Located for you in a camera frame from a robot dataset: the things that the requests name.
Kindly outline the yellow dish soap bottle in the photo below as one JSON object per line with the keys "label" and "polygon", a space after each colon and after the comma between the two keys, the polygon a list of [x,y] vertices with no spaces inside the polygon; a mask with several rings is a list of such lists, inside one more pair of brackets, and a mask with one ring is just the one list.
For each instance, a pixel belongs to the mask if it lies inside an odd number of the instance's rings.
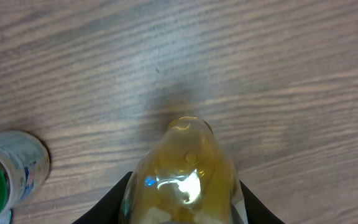
{"label": "yellow dish soap bottle", "polygon": [[119,223],[247,223],[234,163],[207,122],[169,124],[128,181]]}

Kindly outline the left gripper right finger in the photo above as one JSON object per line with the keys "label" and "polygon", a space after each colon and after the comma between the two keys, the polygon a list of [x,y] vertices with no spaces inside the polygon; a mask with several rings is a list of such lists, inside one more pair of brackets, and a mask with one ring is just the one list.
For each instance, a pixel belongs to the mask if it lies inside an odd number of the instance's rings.
{"label": "left gripper right finger", "polygon": [[285,224],[240,182],[249,224]]}

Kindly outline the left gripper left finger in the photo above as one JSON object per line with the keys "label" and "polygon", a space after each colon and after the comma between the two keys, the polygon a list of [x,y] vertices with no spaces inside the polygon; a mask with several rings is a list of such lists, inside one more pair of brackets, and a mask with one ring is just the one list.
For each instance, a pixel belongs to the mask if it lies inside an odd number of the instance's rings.
{"label": "left gripper left finger", "polygon": [[119,209],[131,175],[132,172],[128,172],[96,205],[73,224],[118,224]]}

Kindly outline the green lid jar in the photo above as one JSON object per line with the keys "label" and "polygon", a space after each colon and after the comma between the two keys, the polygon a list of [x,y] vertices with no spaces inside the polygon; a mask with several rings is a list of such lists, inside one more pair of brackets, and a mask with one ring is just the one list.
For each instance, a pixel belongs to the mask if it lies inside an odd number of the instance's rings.
{"label": "green lid jar", "polygon": [[0,221],[11,221],[11,209],[37,191],[49,171],[48,149],[38,138],[23,131],[0,133]]}

